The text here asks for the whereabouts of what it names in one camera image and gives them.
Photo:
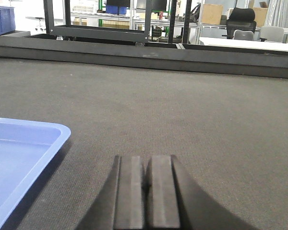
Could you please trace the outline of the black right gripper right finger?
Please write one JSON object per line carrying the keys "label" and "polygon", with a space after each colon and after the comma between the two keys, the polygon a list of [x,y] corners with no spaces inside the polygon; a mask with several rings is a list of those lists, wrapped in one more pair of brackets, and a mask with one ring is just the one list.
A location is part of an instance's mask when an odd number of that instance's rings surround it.
{"label": "black right gripper right finger", "polygon": [[214,200],[174,155],[155,155],[147,167],[146,223],[150,230],[254,230]]}

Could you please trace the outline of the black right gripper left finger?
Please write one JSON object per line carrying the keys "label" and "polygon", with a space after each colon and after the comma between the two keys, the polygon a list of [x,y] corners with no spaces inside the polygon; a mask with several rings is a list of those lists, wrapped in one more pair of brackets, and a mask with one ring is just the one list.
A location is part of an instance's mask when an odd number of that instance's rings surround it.
{"label": "black right gripper left finger", "polygon": [[144,171],[139,156],[116,156],[77,230],[143,230]]}

